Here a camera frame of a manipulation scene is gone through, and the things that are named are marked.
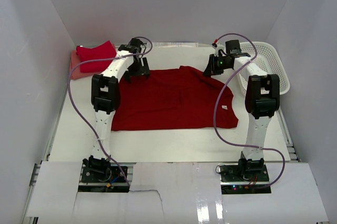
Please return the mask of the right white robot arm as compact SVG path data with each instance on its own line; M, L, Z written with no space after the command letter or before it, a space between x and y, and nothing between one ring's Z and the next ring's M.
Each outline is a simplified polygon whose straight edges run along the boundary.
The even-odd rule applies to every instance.
M280 107L280 79L253 63L254 57L242 52L238 40L229 40L221 45L216 39L212 47L215 52L209 56L203 75L211 77L222 74L225 69L233 69L247 82L245 109L249 115L249 126L235 171L243 179L250 179L263 172L267 128Z

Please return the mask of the dark red t-shirt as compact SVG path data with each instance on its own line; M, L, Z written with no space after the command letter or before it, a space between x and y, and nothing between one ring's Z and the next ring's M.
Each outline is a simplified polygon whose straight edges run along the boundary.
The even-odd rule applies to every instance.
M223 82L190 66L152 70L149 78L120 82L121 104L112 131L208 128L238 125L233 93Z

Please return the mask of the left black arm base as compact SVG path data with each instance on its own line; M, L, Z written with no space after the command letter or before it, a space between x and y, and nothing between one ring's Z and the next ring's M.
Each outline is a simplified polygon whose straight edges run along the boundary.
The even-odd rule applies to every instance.
M129 190L130 187L117 166L111 166L105 174L82 167L78 184L79 192L128 193Z

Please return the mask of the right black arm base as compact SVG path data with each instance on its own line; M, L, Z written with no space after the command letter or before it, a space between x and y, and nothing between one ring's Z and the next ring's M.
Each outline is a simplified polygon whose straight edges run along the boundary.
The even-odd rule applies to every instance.
M238 165L218 164L215 172L220 175L222 195L270 194L271 186L266 165L260 172L242 175Z

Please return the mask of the white perforated plastic basket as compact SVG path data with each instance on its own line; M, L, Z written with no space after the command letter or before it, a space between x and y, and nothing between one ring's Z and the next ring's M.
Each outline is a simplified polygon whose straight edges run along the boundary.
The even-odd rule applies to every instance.
M280 79L280 95L286 94L290 89L290 82L276 49L265 42L253 42L253 44L257 50L257 57L253 62L265 72L277 74ZM248 53L251 56L255 55L255 51L249 42L241 42L240 46L242 52ZM245 96L247 81L241 75L242 72L243 70L237 74L237 79L241 92Z

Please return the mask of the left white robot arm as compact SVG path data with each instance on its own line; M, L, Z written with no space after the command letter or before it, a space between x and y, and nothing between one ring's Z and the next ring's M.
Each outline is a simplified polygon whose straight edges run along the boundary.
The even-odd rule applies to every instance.
M120 81L128 82L134 76L150 76L146 55L145 37L133 37L128 44L122 44L116 54L116 59L100 74L95 74L91 82L91 103L95 111L92 155L84 159L84 165L100 180L110 174L111 156L110 133L115 112L121 104Z

